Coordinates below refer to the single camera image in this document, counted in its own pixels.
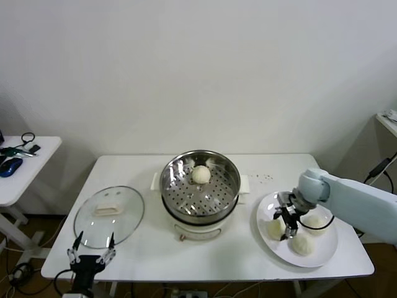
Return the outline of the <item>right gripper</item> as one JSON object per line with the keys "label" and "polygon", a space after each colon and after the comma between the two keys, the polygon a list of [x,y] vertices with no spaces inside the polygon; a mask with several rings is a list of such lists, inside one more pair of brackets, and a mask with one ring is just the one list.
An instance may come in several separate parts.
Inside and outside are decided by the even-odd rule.
{"label": "right gripper", "polygon": [[281,241],[293,238],[298,231],[298,222],[303,212],[298,210],[293,204],[282,204],[275,208],[273,219],[281,219],[285,222],[286,227],[280,237]]}

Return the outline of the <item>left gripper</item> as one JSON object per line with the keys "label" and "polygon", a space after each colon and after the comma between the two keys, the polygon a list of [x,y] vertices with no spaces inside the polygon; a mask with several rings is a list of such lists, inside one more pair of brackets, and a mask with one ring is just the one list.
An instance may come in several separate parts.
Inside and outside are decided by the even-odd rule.
{"label": "left gripper", "polygon": [[82,255],[79,256],[78,248],[81,244],[83,231],[75,239],[72,248],[67,249],[67,255],[70,269],[75,274],[71,292],[92,292],[92,286],[96,274],[105,269],[116,255],[114,233],[112,233],[107,250],[99,255]]}

